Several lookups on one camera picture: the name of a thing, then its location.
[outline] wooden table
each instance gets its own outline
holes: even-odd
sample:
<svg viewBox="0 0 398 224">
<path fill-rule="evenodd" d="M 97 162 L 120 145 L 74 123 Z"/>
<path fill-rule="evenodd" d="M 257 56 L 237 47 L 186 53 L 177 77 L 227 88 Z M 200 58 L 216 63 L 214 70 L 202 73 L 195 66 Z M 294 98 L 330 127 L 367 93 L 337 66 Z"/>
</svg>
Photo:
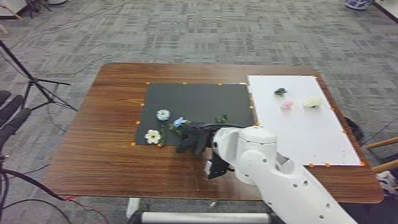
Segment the wooden table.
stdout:
<svg viewBox="0 0 398 224">
<path fill-rule="evenodd" d="M 310 67 L 259 65 L 109 64 L 95 77 L 51 161 L 44 183 L 61 195 L 260 200 L 232 173 L 205 180 L 204 156 L 173 147 L 131 146 L 147 82 L 239 83 L 248 74 L 314 75 L 360 160 L 363 155 L 321 77 Z M 376 203 L 379 185 L 365 166 L 308 168 L 339 202 Z"/>
</svg>

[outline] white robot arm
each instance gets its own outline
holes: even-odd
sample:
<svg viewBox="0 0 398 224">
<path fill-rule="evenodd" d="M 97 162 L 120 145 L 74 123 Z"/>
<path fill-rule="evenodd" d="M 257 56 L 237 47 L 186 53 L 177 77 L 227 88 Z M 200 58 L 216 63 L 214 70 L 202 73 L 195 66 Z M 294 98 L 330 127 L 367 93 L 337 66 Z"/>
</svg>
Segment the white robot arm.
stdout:
<svg viewBox="0 0 398 224">
<path fill-rule="evenodd" d="M 220 128 L 212 150 L 285 224 L 356 223 L 305 167 L 276 153 L 276 137 L 262 127 Z"/>
</svg>

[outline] gray carpet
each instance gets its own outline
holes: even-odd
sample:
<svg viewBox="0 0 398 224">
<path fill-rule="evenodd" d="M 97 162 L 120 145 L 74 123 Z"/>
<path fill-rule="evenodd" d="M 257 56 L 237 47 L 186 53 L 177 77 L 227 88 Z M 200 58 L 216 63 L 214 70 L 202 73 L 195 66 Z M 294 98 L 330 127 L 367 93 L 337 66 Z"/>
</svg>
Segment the gray carpet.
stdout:
<svg viewBox="0 0 398 224">
<path fill-rule="evenodd" d="M 104 63 L 278 64 L 310 65 L 319 71 L 342 114 L 365 135 L 398 117 L 398 26 L 374 8 L 353 12 L 333 0 L 70 0 L 51 10 L 33 19 L 0 21 L 10 32 L 0 38 L 37 77 L 72 84 L 56 92 L 76 107 Z M 24 86 L 0 58 L 0 89 L 21 93 Z M 40 99 L 33 92 L 28 105 Z M 49 163 L 72 117 L 56 106 L 35 111 L 6 143 L 8 169 L 24 172 Z M 374 140 L 395 136 L 395 130 L 398 122 Z M 385 147 L 376 155 L 395 151 Z M 40 180 L 44 173 L 45 169 L 29 176 Z M 54 201 L 19 180 L 10 183 L 6 203 L 24 198 Z M 125 199 L 79 201 L 104 211 L 109 223 L 124 223 Z M 101 222 L 72 204 L 56 204 L 72 223 Z M 204 201 L 147 200 L 141 206 L 150 211 L 266 210 L 255 202 L 221 202 L 209 209 Z M 65 222 L 49 206 L 28 202 L 5 210 L 3 223 Z"/>
</svg>

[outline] white board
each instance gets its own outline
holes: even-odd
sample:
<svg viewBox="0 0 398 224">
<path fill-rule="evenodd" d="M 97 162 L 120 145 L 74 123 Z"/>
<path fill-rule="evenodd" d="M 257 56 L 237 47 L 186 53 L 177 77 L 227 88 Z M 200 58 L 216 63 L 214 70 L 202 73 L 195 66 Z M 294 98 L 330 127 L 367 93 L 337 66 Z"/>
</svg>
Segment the white board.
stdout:
<svg viewBox="0 0 398 224">
<path fill-rule="evenodd" d="M 276 150 L 301 165 L 360 165 L 358 156 L 312 76 L 248 76 L 248 90 L 260 126 L 276 135 Z M 284 97 L 273 94 L 284 88 Z M 319 97 L 316 108 L 301 106 Z M 280 109 L 292 101 L 291 110 Z"/>
</svg>

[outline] white flower toy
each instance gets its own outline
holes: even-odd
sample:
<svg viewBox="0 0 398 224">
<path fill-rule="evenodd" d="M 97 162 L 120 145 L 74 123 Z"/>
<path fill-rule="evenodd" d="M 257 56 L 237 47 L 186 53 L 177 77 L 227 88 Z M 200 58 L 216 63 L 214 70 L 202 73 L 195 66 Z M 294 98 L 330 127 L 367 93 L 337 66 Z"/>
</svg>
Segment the white flower toy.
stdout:
<svg viewBox="0 0 398 224">
<path fill-rule="evenodd" d="M 166 121 L 170 118 L 170 111 L 168 110 L 159 110 L 156 112 L 156 118 L 159 121 Z"/>
<path fill-rule="evenodd" d="M 319 97 L 312 97 L 310 99 L 307 99 L 301 103 L 303 107 L 314 108 L 316 106 L 319 106 L 323 103 L 323 100 Z"/>
<path fill-rule="evenodd" d="M 147 144 L 157 144 L 157 140 L 159 140 L 161 136 L 156 130 L 147 130 L 145 133 L 145 140 L 147 140 Z"/>
</svg>

